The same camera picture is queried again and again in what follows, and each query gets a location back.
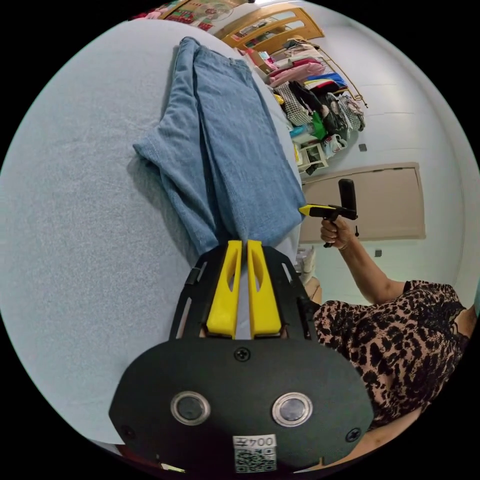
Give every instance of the label sticker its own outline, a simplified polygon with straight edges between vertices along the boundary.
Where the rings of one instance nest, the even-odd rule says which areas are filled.
[[[238,474],[272,472],[277,469],[275,435],[234,436],[235,471]]]

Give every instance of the woman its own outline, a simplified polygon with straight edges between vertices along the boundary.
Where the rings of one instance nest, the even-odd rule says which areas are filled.
[[[465,309],[450,285],[387,278],[341,217],[322,222],[321,238],[339,250],[372,304],[330,300],[314,315],[319,343],[355,366],[374,412],[369,431],[336,465],[384,445],[419,417],[459,363],[478,313]]]

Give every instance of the wooden cabinet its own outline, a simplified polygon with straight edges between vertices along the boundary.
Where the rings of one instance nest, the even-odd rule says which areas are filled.
[[[303,8],[279,3],[262,7],[230,23],[215,36],[232,48],[253,49],[272,54],[295,35],[306,40],[324,37],[324,33]]]
[[[303,185],[307,203],[340,205],[339,179],[355,184],[358,219],[347,220],[359,240],[425,238],[425,211],[418,163],[381,165],[322,175]],[[300,242],[320,243],[321,221],[307,217]]]

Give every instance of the pink clothing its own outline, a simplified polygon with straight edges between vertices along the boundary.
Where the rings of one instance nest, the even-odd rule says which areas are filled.
[[[306,63],[305,65],[295,66],[288,70],[282,70],[276,75],[271,75],[270,86],[274,89],[285,82],[302,82],[312,75],[321,75],[324,70],[325,66],[321,63]]]
[[[306,64],[320,64],[322,65],[322,62],[319,60],[315,60],[314,58],[302,58],[302,60],[296,60],[293,62],[294,67],[300,67],[300,65],[306,65]]]

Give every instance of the glass panel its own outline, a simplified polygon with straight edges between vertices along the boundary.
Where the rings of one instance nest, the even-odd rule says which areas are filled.
[[[276,28],[272,28],[271,30],[266,31],[261,35],[256,36],[255,38],[252,38],[245,44],[245,46],[249,49],[252,49],[255,45],[259,44],[260,42],[264,42],[265,40],[271,39],[275,35],[283,34],[290,30],[302,28],[304,26],[305,24],[299,20],[299,21],[294,21],[292,23],[287,23],[286,25],[278,26]]]
[[[281,11],[279,13],[275,13],[275,15],[272,15],[271,18],[275,19],[276,21],[278,20],[285,20],[290,17],[295,17],[295,12],[293,11]]]
[[[285,25],[287,30],[302,29],[304,26],[305,24],[301,20],[292,21]]]
[[[247,35],[250,35],[253,33],[255,30],[261,29],[265,27],[268,24],[271,24],[273,22],[278,22],[280,20],[285,20],[291,17],[296,17],[295,12],[293,11],[281,11],[279,13],[275,13],[272,16],[269,16],[267,18],[262,18],[261,20],[256,21],[255,23],[252,23],[244,28],[242,28],[239,31],[236,31],[231,35],[231,38],[235,41],[239,41],[240,39],[246,37]]]

